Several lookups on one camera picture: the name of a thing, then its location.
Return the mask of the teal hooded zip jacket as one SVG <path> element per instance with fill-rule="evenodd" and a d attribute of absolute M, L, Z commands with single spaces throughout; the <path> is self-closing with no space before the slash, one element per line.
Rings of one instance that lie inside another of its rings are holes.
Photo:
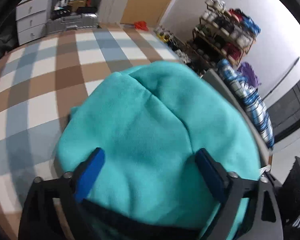
<path fill-rule="evenodd" d="M 108 76 L 57 145 L 64 171 L 94 149 L 105 163 L 83 200 L 92 223 L 137 239 L 197 239 L 218 210 L 194 160 L 204 148 L 227 171 L 257 180 L 254 137 L 235 107 L 189 67 L 157 61 Z"/>

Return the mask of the plaid checkered bed sheet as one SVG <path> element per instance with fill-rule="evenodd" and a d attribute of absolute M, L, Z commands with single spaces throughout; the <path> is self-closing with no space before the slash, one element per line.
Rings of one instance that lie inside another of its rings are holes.
<path fill-rule="evenodd" d="M 18 234 L 33 178 L 58 176 L 55 148 L 72 107 L 111 73 L 176 61 L 148 31 L 71 30 L 24 44 L 0 59 L 0 226 Z"/>

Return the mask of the blue white plaid cloth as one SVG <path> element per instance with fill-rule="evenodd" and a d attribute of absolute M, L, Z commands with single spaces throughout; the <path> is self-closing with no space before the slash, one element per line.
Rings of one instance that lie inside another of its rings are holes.
<path fill-rule="evenodd" d="M 239 100 L 248 118 L 264 140 L 267 148 L 274 148 L 273 127 L 266 104 L 257 89 L 248 83 L 248 78 L 232 68 L 230 62 L 222 59 L 217 63 L 217 73 L 234 96 Z"/>

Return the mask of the purple cloth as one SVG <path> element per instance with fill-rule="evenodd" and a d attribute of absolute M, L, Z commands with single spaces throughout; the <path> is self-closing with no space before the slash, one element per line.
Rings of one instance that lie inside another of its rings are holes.
<path fill-rule="evenodd" d="M 261 83 L 256 75 L 252 65 L 248 62 L 242 62 L 238 68 L 238 71 L 247 78 L 247 82 L 250 86 L 258 88 Z"/>

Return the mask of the grey plastic crate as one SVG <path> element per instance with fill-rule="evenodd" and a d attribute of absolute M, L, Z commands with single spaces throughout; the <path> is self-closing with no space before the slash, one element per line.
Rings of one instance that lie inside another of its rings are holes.
<path fill-rule="evenodd" d="M 97 14 L 79 14 L 48 20 L 46 23 L 46 34 L 55 34 L 68 30 L 78 30 L 98 27 Z"/>

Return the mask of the wooden shoe rack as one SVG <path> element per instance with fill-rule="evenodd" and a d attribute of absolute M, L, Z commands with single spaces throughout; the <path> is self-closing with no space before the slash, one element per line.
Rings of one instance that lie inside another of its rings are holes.
<path fill-rule="evenodd" d="M 225 15 L 207 11 L 192 29 L 189 46 L 210 65 L 227 59 L 238 68 L 246 57 L 256 36 Z"/>

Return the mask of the white dresser with drawers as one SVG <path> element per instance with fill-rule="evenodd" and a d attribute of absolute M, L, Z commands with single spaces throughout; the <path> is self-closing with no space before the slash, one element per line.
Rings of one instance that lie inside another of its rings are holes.
<path fill-rule="evenodd" d="M 16 7 L 19 45 L 45 36 L 50 18 L 51 0 L 28 0 Z"/>

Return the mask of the orange plastic bag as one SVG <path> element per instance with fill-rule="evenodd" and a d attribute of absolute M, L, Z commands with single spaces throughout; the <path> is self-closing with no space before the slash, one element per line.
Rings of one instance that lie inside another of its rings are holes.
<path fill-rule="evenodd" d="M 149 31 L 149 28 L 147 27 L 147 23 L 145 21 L 134 22 L 134 28 L 136 30 Z"/>

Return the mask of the yellow shoes on floor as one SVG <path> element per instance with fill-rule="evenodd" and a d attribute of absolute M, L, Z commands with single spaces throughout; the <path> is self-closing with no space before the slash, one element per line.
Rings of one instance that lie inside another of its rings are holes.
<path fill-rule="evenodd" d="M 157 37 L 164 43 L 167 43 L 171 39 L 170 32 L 168 31 L 157 32 Z"/>

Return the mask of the wooden door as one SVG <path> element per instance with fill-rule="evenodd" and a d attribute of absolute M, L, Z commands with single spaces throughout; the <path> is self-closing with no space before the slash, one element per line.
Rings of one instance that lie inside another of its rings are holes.
<path fill-rule="evenodd" d="M 155 27 L 161 20 L 171 0 L 128 0 L 121 23 L 133 24 L 144 21 Z"/>

